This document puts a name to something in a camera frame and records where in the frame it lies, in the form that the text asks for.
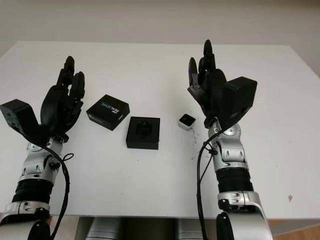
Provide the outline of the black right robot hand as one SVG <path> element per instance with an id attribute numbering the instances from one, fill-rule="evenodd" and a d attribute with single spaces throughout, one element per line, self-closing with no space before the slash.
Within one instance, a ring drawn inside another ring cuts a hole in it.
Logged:
<path id="1" fill-rule="evenodd" d="M 219 117 L 224 85 L 227 80 L 221 69 L 216 67 L 211 41 L 203 47 L 203 57 L 196 63 L 191 57 L 188 64 L 188 92 L 200 105 L 205 115 L 204 126 L 209 129 Z"/>

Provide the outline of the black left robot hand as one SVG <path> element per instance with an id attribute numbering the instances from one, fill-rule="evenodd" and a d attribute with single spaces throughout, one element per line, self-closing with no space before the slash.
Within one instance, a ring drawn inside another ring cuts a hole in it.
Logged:
<path id="1" fill-rule="evenodd" d="M 57 83 L 46 94 L 41 110 L 40 122 L 51 136 L 68 142 L 66 134 L 77 122 L 85 95 L 85 75 L 75 73 L 75 60 L 68 56 L 60 70 Z"/>

